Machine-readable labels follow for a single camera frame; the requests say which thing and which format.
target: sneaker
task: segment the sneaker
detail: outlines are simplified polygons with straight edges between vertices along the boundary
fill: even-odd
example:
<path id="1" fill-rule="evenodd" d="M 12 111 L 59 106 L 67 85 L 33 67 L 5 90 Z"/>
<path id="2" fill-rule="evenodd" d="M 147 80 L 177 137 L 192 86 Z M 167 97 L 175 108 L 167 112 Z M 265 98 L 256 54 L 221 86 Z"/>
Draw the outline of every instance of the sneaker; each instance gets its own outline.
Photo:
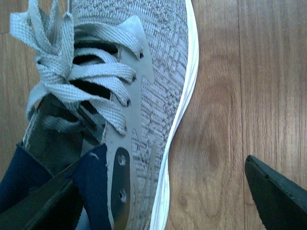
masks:
<path id="1" fill-rule="evenodd" d="M 74 0 L 69 11 L 54 0 L 47 16 L 29 0 L 11 15 L 40 74 L 20 148 L 49 177 L 82 159 L 77 228 L 88 218 L 92 230 L 163 230 L 168 152 L 199 61 L 191 1 Z"/>

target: shoe sole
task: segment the shoe sole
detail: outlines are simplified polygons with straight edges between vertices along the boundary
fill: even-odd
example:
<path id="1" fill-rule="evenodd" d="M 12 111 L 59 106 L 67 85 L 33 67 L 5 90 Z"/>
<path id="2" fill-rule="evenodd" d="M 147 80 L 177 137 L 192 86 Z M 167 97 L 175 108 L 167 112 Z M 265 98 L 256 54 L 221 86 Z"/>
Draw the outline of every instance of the shoe sole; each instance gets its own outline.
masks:
<path id="1" fill-rule="evenodd" d="M 164 230 L 167 222 L 169 201 L 170 201 L 170 186 L 169 186 L 169 176 L 168 176 L 168 153 L 171 142 L 173 140 L 175 131 L 182 119 L 182 116 L 190 102 L 199 64 L 199 43 L 198 43 L 198 33 L 196 20 L 194 15 L 194 10 L 191 0 L 186 0 L 187 8 L 187 21 L 189 29 L 189 53 L 188 53 L 188 64 L 185 76 L 185 82 L 183 86 L 182 95 L 179 102 L 179 107 L 177 109 L 175 119 L 173 121 L 159 174 L 158 187 L 156 195 L 154 198 L 153 211 L 151 216 L 150 230 Z"/>

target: eyelet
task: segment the eyelet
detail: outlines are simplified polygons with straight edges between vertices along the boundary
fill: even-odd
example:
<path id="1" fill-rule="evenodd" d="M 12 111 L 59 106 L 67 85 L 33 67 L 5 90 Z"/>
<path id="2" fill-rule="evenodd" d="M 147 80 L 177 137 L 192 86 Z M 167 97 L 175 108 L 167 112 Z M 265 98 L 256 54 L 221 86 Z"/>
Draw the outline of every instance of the eyelet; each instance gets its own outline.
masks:
<path id="1" fill-rule="evenodd" d="M 125 189 L 121 189 L 119 192 L 119 198 L 121 200 L 122 203 L 126 203 L 127 202 L 127 194 Z"/>
<path id="2" fill-rule="evenodd" d="M 118 156 L 118 163 L 120 166 L 125 166 L 126 165 L 126 158 L 124 155 L 119 155 Z"/>

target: gray shoelace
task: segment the gray shoelace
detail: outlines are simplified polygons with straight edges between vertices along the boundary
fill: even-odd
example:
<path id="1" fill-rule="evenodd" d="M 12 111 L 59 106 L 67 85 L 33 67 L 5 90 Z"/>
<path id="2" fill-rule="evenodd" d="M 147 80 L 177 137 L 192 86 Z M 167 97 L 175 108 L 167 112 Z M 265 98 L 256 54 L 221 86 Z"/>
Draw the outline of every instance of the gray shoelace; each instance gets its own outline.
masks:
<path id="1" fill-rule="evenodd" d="M 122 80 L 131 84 L 135 71 L 104 50 L 74 49 L 74 44 L 99 40 L 125 46 L 139 58 L 142 46 L 134 36 L 103 23 L 74 22 L 69 12 L 62 18 L 57 0 L 53 0 L 49 16 L 39 9 L 38 0 L 29 0 L 27 12 L 11 14 L 10 33 L 36 51 L 35 63 L 40 82 L 29 95 L 26 109 L 28 120 L 35 112 L 35 104 L 51 93 L 70 111 L 76 111 L 80 102 L 89 101 L 120 134 L 125 134 L 126 121 L 120 107 L 109 99 L 77 88 L 70 81 L 83 80 L 101 85 L 116 95 L 123 106 L 128 106 L 129 94 Z M 94 55 L 100 61 L 73 64 L 75 57 L 87 55 Z M 54 124 L 60 131 L 77 130 L 79 126 L 79 123 L 51 116 L 47 117 L 46 124 Z"/>

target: wooden floor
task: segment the wooden floor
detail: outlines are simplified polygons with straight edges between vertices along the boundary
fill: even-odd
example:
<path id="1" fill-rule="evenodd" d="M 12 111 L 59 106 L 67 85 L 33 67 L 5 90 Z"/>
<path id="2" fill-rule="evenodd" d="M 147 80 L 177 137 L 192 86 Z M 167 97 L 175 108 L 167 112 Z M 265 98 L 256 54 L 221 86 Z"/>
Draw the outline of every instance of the wooden floor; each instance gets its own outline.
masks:
<path id="1" fill-rule="evenodd" d="M 307 189 L 307 1 L 192 3 L 200 67 L 170 151 L 166 229 L 261 230 L 249 154 Z M 33 52 L 8 35 L 9 13 L 26 9 L 26 0 L 0 0 L 0 178 L 38 81 Z"/>

